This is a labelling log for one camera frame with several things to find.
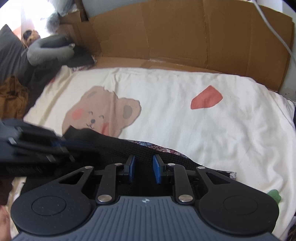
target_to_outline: bear ear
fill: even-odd
[[[84,95],[81,97],[81,100],[89,99],[89,98],[95,96],[97,93],[101,93],[104,90],[105,90],[105,88],[102,86],[94,86],[93,88],[91,88],[90,90],[88,90],[87,92],[84,93]]]
[[[121,128],[131,125],[141,113],[138,100],[120,98],[116,103],[116,116],[120,119]]]

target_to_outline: logo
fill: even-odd
[[[150,200],[149,200],[148,198],[144,198],[144,199],[142,200],[142,202],[145,203],[145,204],[147,204],[148,202],[150,202]]]

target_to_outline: white cable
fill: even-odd
[[[270,25],[270,23],[268,22],[268,20],[266,19],[264,13],[262,12],[261,8],[259,7],[258,3],[255,0],[251,0],[250,2],[252,2],[256,9],[258,10],[259,14],[261,15],[263,21],[265,22],[265,24],[267,25],[267,27],[270,29],[271,32],[273,32],[273,34],[279,39],[279,41],[281,41],[281,43],[285,46],[285,48],[288,50],[289,54],[291,55],[291,58],[296,66],[296,59],[292,53],[292,51],[290,50],[289,46],[286,44],[286,42],[281,38],[281,36],[279,36],[279,34],[274,30],[274,28]]]

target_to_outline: cardboard box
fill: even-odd
[[[165,70],[178,70],[187,72],[208,72],[220,73],[215,70],[203,69],[198,67],[173,64],[164,61],[153,61],[139,58],[118,58],[118,57],[103,57],[98,56],[97,63],[93,68],[115,68],[115,67],[132,67],[132,68],[145,68],[145,69],[165,69]]]
[[[60,24],[73,24],[87,21],[86,13],[84,10],[79,10],[77,12],[68,13],[64,17],[60,17]]]
[[[292,47],[292,19],[266,7],[262,10]],[[151,0],[100,14],[89,23],[103,57],[157,60],[164,68],[166,62],[248,76],[274,91],[289,65],[287,50],[249,2]],[[84,29],[73,30],[81,39],[89,37]]]
[[[73,24],[60,24],[57,33],[68,36],[75,44],[86,48],[90,53],[96,56],[99,56],[101,53],[100,43],[88,21]]]

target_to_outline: gray pillow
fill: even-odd
[[[4,25],[0,30],[0,84],[12,75],[18,77],[26,62],[26,57],[21,56],[24,49],[19,38]]]
[[[74,56],[75,44],[65,46],[66,42],[66,37],[63,35],[36,40],[27,51],[29,63],[37,66],[50,60],[58,60],[61,63],[68,61]]]
[[[65,15],[68,13],[72,5],[74,4],[74,0],[47,0],[50,2],[54,9],[60,14]]]

